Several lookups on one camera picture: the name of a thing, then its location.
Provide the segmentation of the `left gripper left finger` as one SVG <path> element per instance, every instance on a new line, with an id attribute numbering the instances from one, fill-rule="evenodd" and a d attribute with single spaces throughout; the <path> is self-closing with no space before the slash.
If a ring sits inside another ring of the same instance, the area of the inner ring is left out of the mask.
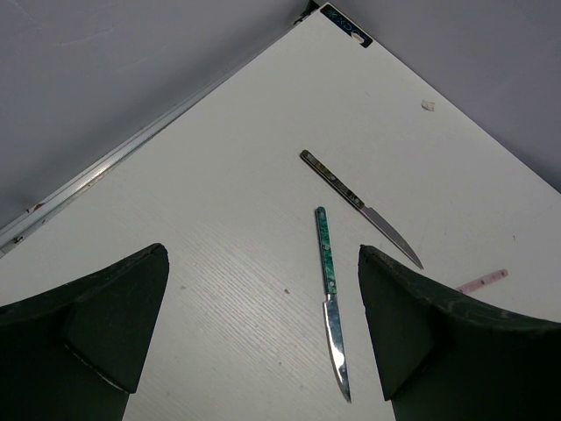
<path id="1" fill-rule="evenodd" d="M 152 244 L 1 309 L 3 420 L 120 420 L 136 393 L 169 275 Z"/>

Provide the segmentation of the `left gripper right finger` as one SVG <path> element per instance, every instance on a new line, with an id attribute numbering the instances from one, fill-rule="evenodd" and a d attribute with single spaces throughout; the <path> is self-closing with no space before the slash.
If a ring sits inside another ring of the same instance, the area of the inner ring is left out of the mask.
<path id="1" fill-rule="evenodd" d="M 383 397 L 398 420 L 557 420 L 560 326 L 483 303 L 359 250 Z"/>

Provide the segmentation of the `pink handled knife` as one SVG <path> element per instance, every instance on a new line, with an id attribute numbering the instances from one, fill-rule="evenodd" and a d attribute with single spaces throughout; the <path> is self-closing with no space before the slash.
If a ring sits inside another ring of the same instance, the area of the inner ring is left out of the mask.
<path id="1" fill-rule="evenodd" d="M 480 278 L 477 278 L 475 280 L 472 280 L 470 282 L 467 282 L 459 287 L 456 288 L 457 292 L 460 292 L 462 294 L 471 294 L 472 292 L 478 290 L 478 289 L 482 289 L 485 286 L 495 283 L 503 278 L 506 278 L 508 276 L 508 271 L 503 268 L 497 271 L 494 271 L 490 274 L 481 276 Z"/>

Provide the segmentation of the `green handled knife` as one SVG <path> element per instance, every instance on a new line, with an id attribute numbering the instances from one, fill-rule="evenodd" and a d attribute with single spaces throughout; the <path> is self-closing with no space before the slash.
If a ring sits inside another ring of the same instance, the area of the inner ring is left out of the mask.
<path id="1" fill-rule="evenodd" d="M 347 403 L 352 402 L 347 359 L 344 350 L 344 337 L 337 300 L 337 278 L 330 242 L 330 231 L 326 209 L 323 206 L 315 209 L 316 231 L 323 273 L 323 317 L 326 337 L 330 352 L 330 360 L 337 379 L 338 387 Z"/>

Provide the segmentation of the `dark handled knife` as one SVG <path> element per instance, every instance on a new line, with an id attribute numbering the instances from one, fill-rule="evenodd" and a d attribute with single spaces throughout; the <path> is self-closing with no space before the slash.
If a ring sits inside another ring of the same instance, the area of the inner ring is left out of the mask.
<path id="1" fill-rule="evenodd" d="M 411 245 L 402 235 L 374 208 L 365 203 L 336 177 L 320 160 L 310 151 L 304 149 L 300 153 L 301 159 L 307 163 L 320 177 L 322 177 L 346 202 L 372 224 L 382 235 L 391 241 L 404 255 L 406 255 L 419 269 L 424 266 Z"/>

